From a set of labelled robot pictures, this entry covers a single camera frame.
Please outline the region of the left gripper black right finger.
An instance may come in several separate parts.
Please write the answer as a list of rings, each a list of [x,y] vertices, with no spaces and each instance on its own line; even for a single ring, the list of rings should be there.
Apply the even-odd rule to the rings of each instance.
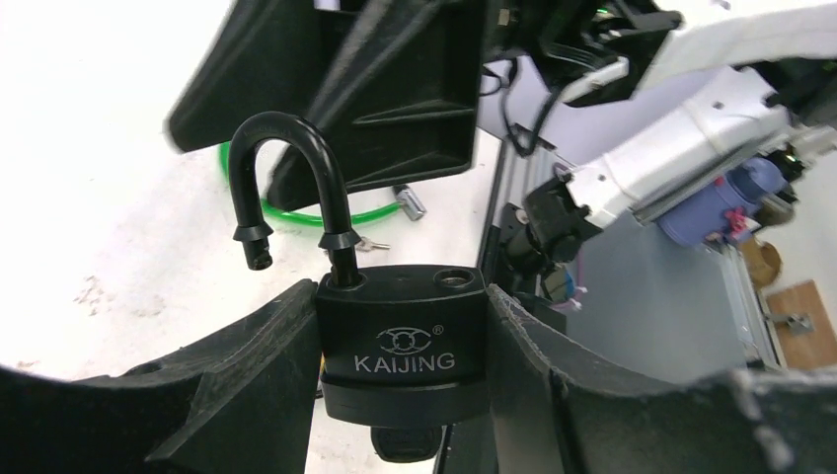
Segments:
[[[734,369],[670,384],[616,364],[488,289],[502,473],[832,473],[836,374]]]

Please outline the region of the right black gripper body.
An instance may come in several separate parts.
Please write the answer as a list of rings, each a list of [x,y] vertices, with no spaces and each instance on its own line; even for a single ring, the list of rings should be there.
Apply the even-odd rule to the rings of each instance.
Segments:
[[[500,1],[498,12],[484,62],[527,56],[550,89],[627,61],[624,76],[566,100],[573,107],[632,98],[668,34],[684,23],[680,12],[652,1]]]

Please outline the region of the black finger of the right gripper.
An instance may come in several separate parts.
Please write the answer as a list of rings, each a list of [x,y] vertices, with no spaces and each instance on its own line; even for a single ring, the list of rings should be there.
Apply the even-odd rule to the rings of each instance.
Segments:
[[[368,2],[352,12],[315,7],[328,49],[338,46],[350,16]],[[313,123],[335,152],[350,192],[457,174],[472,161],[487,3],[390,2],[380,67],[344,115],[349,129],[384,139],[384,150],[340,152]]]
[[[237,2],[169,114],[171,140],[194,151],[230,139],[256,113],[280,111],[317,125],[340,152],[384,150],[384,139],[349,129],[344,115],[380,67],[392,9],[390,1],[368,2],[328,49],[313,2]]]

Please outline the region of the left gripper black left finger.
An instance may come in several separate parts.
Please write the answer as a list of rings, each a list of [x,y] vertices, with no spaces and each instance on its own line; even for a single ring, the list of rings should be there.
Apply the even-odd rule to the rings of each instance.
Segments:
[[[117,376],[1,373],[5,473],[301,473],[320,357],[314,282]]]

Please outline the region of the black padlock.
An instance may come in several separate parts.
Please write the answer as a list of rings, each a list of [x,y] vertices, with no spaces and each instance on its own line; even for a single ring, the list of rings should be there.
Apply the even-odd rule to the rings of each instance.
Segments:
[[[234,132],[228,178],[235,239],[249,269],[271,265],[256,179],[261,143],[278,139],[308,162],[319,193],[331,262],[315,295],[321,382],[330,417],[357,425],[418,429],[482,415],[486,385],[487,286],[476,268],[396,265],[363,268],[338,161],[309,121],[281,112],[247,118]]]

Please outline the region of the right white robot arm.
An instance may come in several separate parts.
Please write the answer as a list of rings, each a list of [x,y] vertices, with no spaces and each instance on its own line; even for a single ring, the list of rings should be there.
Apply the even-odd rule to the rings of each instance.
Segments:
[[[549,88],[532,125],[535,148],[550,111],[622,102],[664,80],[721,66],[760,73],[763,112],[725,128],[684,105],[694,137],[672,152],[673,116],[591,162],[605,173],[602,198],[560,229],[556,216],[528,224],[529,250],[567,261],[608,225],[625,198],[655,191],[710,156],[767,139],[794,120],[833,125],[824,104],[836,76],[832,1],[364,1],[321,11],[310,1],[239,1],[168,118],[171,140],[191,152],[229,146],[234,237],[250,269],[270,265],[270,233],[255,178],[258,147],[292,147],[271,184],[272,202],[324,212],[321,247],[335,272],[357,270],[350,193],[464,172],[478,124],[482,68],[527,56]]]

